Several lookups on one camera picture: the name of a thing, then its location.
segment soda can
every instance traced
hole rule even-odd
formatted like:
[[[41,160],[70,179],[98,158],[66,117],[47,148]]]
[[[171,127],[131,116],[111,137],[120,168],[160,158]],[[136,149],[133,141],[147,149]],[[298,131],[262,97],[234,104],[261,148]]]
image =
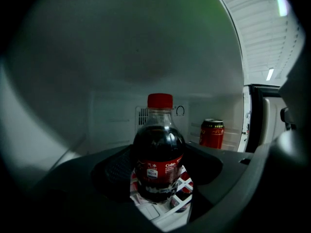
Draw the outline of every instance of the soda can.
[[[224,138],[224,121],[205,119],[201,125],[200,145],[221,149]]]

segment refrigerator vent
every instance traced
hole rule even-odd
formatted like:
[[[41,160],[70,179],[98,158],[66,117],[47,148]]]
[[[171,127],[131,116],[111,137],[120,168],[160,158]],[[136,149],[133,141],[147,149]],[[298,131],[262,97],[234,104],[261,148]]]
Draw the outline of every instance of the refrigerator vent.
[[[141,108],[138,112],[138,125],[144,125],[148,117],[148,108]]]
[[[135,131],[137,131],[145,124],[148,118],[148,108],[147,107],[136,107],[135,113]],[[153,118],[157,122],[164,122],[163,115],[157,115]]]

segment coca-cola bottle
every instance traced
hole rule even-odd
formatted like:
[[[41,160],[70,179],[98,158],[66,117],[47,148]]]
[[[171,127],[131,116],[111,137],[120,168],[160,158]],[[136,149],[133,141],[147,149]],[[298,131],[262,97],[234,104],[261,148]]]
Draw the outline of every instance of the coca-cola bottle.
[[[138,192],[152,202],[167,201],[178,187],[185,141],[173,123],[172,108],[172,95],[150,94],[147,121],[134,139]]]

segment gray surface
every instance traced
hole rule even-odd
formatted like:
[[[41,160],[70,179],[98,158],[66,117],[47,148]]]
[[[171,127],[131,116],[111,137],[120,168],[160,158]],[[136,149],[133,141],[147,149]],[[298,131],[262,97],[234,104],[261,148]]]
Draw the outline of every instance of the gray surface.
[[[138,232],[148,228],[149,232],[160,232],[129,198],[130,179],[127,186],[128,202],[109,200],[93,186],[90,173],[94,166],[125,148],[126,146],[106,150],[61,164],[38,183],[31,193],[32,197],[40,201],[42,210],[48,208],[48,212],[52,213],[52,215],[47,214],[48,219],[63,216],[66,218],[64,224],[70,222],[72,228],[87,226],[88,231],[135,229]],[[58,199],[51,205],[50,201],[55,200],[55,197],[49,193],[54,190],[64,191],[65,194],[67,192],[67,195],[64,200]]]
[[[242,95],[240,46],[219,0],[38,0],[7,60],[20,88],[51,98],[87,88]]]
[[[288,79],[279,92],[289,108],[298,129],[309,126],[310,122],[310,46],[305,46]]]
[[[216,150],[195,143],[190,143],[189,145],[219,158],[223,163],[222,171],[211,183],[197,186],[198,191],[212,204],[219,202],[245,172],[248,165],[242,164],[240,161],[252,159],[253,157],[252,153]]]
[[[250,202],[260,182],[268,152],[269,145],[258,147],[245,172],[229,190],[226,196],[207,213],[196,219],[194,223],[187,224],[185,227],[179,229],[178,232],[233,231],[241,213]],[[222,177],[222,182],[227,182],[227,179]]]

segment white wall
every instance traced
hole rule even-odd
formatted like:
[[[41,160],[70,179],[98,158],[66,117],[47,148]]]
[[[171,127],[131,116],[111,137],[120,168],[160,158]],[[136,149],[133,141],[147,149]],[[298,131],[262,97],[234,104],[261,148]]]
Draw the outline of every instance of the white wall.
[[[64,155],[74,141],[63,140],[34,113],[0,65],[0,153],[17,185],[27,191],[60,158],[59,163],[80,154]]]
[[[91,152],[132,144],[136,135],[136,108],[147,107],[148,96],[92,92],[89,113]],[[188,105],[184,100],[173,100],[185,107],[184,116],[173,120],[187,140]]]
[[[224,96],[189,103],[189,140],[199,143],[201,124],[205,118],[224,121],[222,149],[237,151],[243,124],[243,96]]]

